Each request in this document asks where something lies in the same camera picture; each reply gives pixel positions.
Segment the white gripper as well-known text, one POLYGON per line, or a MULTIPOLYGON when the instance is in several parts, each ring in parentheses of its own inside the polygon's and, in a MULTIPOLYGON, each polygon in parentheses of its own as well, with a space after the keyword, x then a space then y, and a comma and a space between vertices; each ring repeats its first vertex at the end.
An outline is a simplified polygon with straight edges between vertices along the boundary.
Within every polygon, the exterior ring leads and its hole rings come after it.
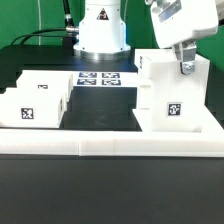
POLYGON ((160 48, 172 46, 181 61, 181 72, 195 72, 195 50, 182 50, 181 42, 202 39, 217 33, 218 14, 215 0, 145 0, 157 44, 160 48))

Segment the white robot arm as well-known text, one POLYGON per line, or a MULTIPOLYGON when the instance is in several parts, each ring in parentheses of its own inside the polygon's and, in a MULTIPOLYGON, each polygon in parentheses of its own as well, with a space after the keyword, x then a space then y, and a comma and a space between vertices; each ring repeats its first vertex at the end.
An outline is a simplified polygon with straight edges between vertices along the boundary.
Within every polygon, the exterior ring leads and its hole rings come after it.
MULTIPOLYGON (((108 60, 130 50, 126 24, 120 17, 121 0, 85 0, 74 52, 92 60, 108 60)), ((195 41, 217 33, 224 0, 145 0, 156 41, 172 48, 181 73, 195 71, 195 41)))

